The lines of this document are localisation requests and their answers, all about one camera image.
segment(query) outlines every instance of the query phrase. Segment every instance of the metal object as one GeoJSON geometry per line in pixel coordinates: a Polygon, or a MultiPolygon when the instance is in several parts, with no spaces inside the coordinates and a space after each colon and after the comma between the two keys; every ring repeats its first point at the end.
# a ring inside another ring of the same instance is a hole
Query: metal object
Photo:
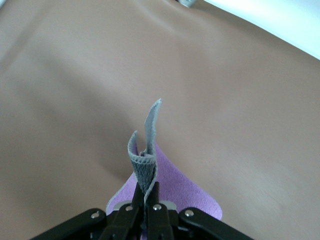
{"type": "Polygon", "coordinates": [[[168,210],[177,211],[177,205],[172,201],[161,200],[159,203],[165,205],[168,210]]]}
{"type": "Polygon", "coordinates": [[[187,217],[192,217],[193,215],[195,215],[195,213],[192,210],[186,210],[184,212],[184,215],[186,215],[187,217]]]}
{"type": "Polygon", "coordinates": [[[92,219],[96,219],[96,218],[98,218],[99,216],[100,216],[100,213],[99,213],[99,211],[97,211],[97,212],[95,212],[95,213],[92,213],[91,218],[92,218],[92,219]]]}
{"type": "Polygon", "coordinates": [[[177,1],[181,3],[183,6],[187,8],[191,8],[192,5],[195,4],[197,0],[177,0],[177,1]]]}
{"type": "Polygon", "coordinates": [[[153,210],[155,210],[155,211],[158,211],[158,210],[161,210],[161,205],[160,204],[155,204],[154,206],[153,206],[153,210]]]}
{"type": "Polygon", "coordinates": [[[118,202],[116,205],[114,205],[113,211],[119,211],[120,208],[121,208],[123,205],[131,204],[131,203],[132,203],[132,201],[130,201],[130,200],[118,202]]]}
{"type": "Polygon", "coordinates": [[[156,182],[145,205],[144,194],[137,184],[132,201],[122,202],[108,216],[93,208],[31,240],[140,239],[144,226],[148,240],[253,240],[198,208],[188,207],[178,213],[173,202],[159,201],[159,189],[156,182]]]}
{"type": "Polygon", "coordinates": [[[134,209],[131,205],[130,206],[127,206],[126,208],[125,208],[125,210],[128,212],[128,211],[131,211],[132,209],[134,209]]]}

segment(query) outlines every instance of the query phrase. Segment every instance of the gray cloth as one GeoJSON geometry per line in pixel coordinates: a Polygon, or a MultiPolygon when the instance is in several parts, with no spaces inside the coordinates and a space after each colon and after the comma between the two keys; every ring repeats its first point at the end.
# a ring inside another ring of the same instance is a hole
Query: gray cloth
{"type": "Polygon", "coordinates": [[[128,154],[133,165],[137,182],[144,193],[144,203],[153,189],[157,178],[157,156],[156,156],[156,121],[161,106],[161,99],[156,101],[144,122],[146,148],[138,154],[137,131],[135,131],[128,143],[128,154]]]}

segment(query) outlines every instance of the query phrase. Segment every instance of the brown table surface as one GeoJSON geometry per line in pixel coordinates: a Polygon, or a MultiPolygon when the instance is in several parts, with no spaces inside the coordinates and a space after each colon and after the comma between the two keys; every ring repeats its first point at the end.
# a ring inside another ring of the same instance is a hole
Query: brown table surface
{"type": "Polygon", "coordinates": [[[320,61],[199,2],[0,9],[0,239],[104,209],[162,98],[157,142],[257,240],[319,240],[320,61]]]}

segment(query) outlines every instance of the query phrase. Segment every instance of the screw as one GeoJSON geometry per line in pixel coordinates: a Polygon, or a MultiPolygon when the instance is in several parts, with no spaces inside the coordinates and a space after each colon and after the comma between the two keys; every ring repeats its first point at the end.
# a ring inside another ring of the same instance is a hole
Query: screw
{"type": "Polygon", "coordinates": [[[192,210],[186,210],[184,212],[184,215],[186,215],[187,217],[192,217],[193,215],[195,215],[195,213],[192,210]]]}
{"type": "Polygon", "coordinates": [[[128,212],[128,211],[131,211],[132,209],[134,209],[131,205],[129,205],[129,206],[127,206],[126,208],[125,208],[125,210],[128,212]]]}
{"type": "Polygon", "coordinates": [[[95,213],[92,213],[91,218],[92,218],[92,219],[96,219],[96,218],[98,218],[99,216],[100,216],[100,213],[97,211],[97,212],[95,212],[95,213]]]}
{"type": "Polygon", "coordinates": [[[160,204],[156,204],[156,205],[154,205],[153,206],[153,210],[155,210],[155,211],[158,211],[158,210],[161,210],[161,205],[160,204]]]}

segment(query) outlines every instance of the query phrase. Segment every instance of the lavender towel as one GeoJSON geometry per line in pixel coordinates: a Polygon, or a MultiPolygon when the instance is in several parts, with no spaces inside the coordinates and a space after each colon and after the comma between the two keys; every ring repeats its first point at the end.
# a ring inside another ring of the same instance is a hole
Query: lavender towel
{"type": "Polygon", "coordinates": [[[128,153],[134,173],[122,188],[109,201],[106,213],[110,214],[114,206],[123,201],[132,200],[137,184],[143,185],[142,191],[147,195],[155,181],[160,183],[159,200],[174,202],[177,211],[195,207],[218,220],[222,218],[222,210],[218,203],[199,186],[180,172],[161,151],[155,142],[156,120],[161,106],[161,99],[152,106],[145,121],[146,149],[138,154],[135,132],[128,144],[128,153]]]}

